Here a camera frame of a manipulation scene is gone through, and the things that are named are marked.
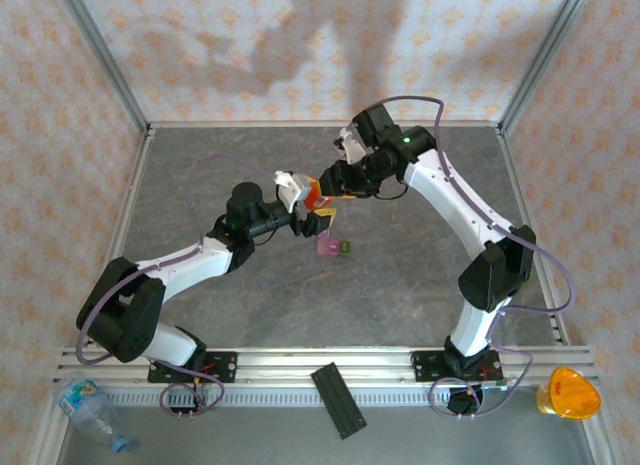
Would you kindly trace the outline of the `pink pill box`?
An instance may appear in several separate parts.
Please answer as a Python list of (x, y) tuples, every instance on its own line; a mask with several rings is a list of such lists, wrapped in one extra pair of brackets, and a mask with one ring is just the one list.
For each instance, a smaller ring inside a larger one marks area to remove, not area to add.
[(322, 232), (317, 238), (316, 252), (318, 255), (337, 257), (340, 254), (340, 247), (340, 241), (331, 237), (329, 229)]

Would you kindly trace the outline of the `clear plastic water bottle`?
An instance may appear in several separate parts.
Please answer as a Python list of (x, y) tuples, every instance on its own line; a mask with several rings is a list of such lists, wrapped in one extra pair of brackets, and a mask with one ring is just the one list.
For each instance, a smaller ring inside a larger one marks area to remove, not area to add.
[(91, 442), (114, 454), (129, 447), (114, 404), (93, 379), (81, 372), (66, 375), (54, 383), (52, 396), (74, 429)]

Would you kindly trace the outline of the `orange translucent plastic cup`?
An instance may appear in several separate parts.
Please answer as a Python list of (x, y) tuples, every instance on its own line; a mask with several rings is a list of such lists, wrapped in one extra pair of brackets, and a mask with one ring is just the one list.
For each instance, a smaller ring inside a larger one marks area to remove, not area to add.
[(568, 420), (586, 420), (601, 408), (595, 387), (580, 373), (567, 367), (556, 368), (546, 385), (536, 391), (536, 405), (543, 414)]

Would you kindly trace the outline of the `aluminium frame post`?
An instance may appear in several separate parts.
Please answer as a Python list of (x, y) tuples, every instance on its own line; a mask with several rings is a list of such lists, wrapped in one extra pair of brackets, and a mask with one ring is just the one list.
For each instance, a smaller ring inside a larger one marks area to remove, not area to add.
[(566, 34), (586, 2), (587, 0), (562, 1), (556, 17), (553, 19), (547, 34), (534, 55), (533, 61), (498, 122), (498, 130), (502, 136), (508, 136), (517, 126), (518, 120), (532, 98), (538, 83), (559, 51)]
[(146, 133), (150, 122), (134, 96), (115, 56), (84, 0), (61, 0), (76, 23), (85, 43), (102, 68), (112, 89), (120, 99), (135, 127)]

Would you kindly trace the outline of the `aluminium table edge rail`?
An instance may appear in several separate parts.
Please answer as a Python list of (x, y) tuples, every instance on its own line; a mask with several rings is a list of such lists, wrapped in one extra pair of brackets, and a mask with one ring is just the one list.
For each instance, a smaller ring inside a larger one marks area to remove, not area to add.
[[(434, 126), (434, 120), (399, 120), (395, 122), (402, 128), (420, 125), (427, 128)], [(499, 123), (489, 120), (442, 120), (440, 127), (448, 128), (498, 128)], [(267, 120), (267, 121), (155, 121), (149, 124), (149, 129), (160, 128), (304, 128), (304, 127), (332, 127), (346, 128), (347, 122), (339, 120)]]
[[(522, 185), (521, 176), (518, 171), (514, 156), (510, 150), (509, 143), (506, 139), (505, 134), (499, 127), (496, 128), (496, 136), (505, 160), (521, 218), (533, 230), (538, 230), (538, 226), (535, 223), (531, 212), (531, 207), (529, 206), (529, 203), (525, 196), (525, 189)], [(535, 280), (538, 283), (542, 296), (544, 297), (544, 305), (546, 306), (546, 308), (555, 309), (559, 308), (561, 305), (564, 305), (566, 302), (566, 298), (564, 297), (562, 292), (558, 290), (554, 281), (556, 268), (546, 258), (541, 256), (537, 252), (534, 253), (533, 263), (535, 278), (532, 280)], [(565, 324), (564, 316), (562, 314), (554, 313), (548, 314), (547, 317), (552, 328), (552, 333), (554, 336), (554, 340), (556, 341), (556, 345), (570, 345), (571, 340), (569, 337), (567, 326)]]
[(92, 324), (87, 332), (80, 332), (77, 340), (78, 347), (96, 345), (95, 340), (89, 335), (91, 331), (97, 331), (97, 326), (106, 326), (105, 332), (99, 331), (101, 338), (106, 337), (107, 332), (121, 329), (120, 322), (125, 317), (127, 303), (122, 301), (121, 292), (128, 286), (122, 282), (125, 278), (132, 278), (135, 266), (122, 257), (122, 251), (126, 242), (126, 237), (130, 227), (133, 210), (137, 200), (142, 177), (144, 175), (146, 160), (155, 131), (150, 129), (144, 135), (142, 144), (138, 150), (129, 182), (125, 189), (123, 202), (116, 223), (116, 228), (111, 239), (107, 258), (103, 271), (96, 282), (95, 290), (90, 294), (90, 305), (93, 299), (100, 302), (106, 299), (104, 307), (96, 315), (97, 322)]

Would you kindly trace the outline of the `wide aluminium mounting rail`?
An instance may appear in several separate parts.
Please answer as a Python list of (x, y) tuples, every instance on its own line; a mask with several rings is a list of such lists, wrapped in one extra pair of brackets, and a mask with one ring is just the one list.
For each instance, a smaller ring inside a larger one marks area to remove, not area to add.
[[(523, 381), (525, 385), (546, 382), (559, 367), (573, 369), (590, 380), (598, 378), (595, 359), (586, 346), (534, 346), (528, 352), (533, 364)], [(406, 347), (239, 348), (234, 385), (306, 388), (312, 385), (312, 372), (333, 363), (350, 387), (419, 387), (411, 356), (412, 351)], [(54, 371), (54, 379), (84, 372), (99, 384), (146, 386), (149, 367), (146, 358), (126, 364), (109, 358), (94, 366), (84, 366), (74, 351), (67, 348)]]

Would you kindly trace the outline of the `orange pill bottle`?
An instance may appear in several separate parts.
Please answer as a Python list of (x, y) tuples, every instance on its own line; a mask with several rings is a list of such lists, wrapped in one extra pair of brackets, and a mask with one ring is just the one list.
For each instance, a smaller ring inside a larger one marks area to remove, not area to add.
[(333, 201), (333, 196), (323, 195), (321, 192), (319, 181), (309, 177), (310, 191), (304, 200), (305, 207), (310, 211), (323, 209), (329, 206)]

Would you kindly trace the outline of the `black controller box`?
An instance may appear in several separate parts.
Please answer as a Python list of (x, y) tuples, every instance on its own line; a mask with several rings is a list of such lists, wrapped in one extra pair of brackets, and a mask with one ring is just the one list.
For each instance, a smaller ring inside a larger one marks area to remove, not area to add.
[(474, 385), (470, 389), (452, 387), (449, 389), (446, 408), (454, 415), (472, 416), (479, 412), (483, 398), (484, 394), (480, 385)]
[(195, 386), (177, 387), (168, 392), (165, 406), (178, 417), (193, 418), (205, 408), (206, 401)]

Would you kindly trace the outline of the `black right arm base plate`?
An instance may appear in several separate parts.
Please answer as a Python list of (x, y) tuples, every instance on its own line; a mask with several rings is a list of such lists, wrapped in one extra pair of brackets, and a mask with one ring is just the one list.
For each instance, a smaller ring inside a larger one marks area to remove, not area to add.
[(417, 382), (435, 382), (441, 378), (459, 378), (470, 382), (501, 381), (504, 378), (499, 354), (494, 350), (473, 357), (458, 357), (446, 350), (423, 350), (411, 354), (411, 366)]

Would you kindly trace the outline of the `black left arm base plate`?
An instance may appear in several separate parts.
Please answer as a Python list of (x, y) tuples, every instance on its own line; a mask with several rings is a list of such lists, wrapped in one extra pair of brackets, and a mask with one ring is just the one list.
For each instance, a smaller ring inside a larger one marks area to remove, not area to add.
[[(182, 368), (211, 375), (222, 383), (234, 383), (237, 368), (238, 354), (225, 351), (200, 351), (190, 359)], [(175, 368), (152, 362), (147, 381), (150, 383), (191, 383), (195, 376), (176, 370)]]

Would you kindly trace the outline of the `black slotted plate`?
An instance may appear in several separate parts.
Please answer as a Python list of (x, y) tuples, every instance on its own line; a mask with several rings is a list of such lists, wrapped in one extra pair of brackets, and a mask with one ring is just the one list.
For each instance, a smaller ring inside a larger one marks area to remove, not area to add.
[(334, 362), (313, 372), (311, 378), (342, 440), (367, 426), (360, 408)]

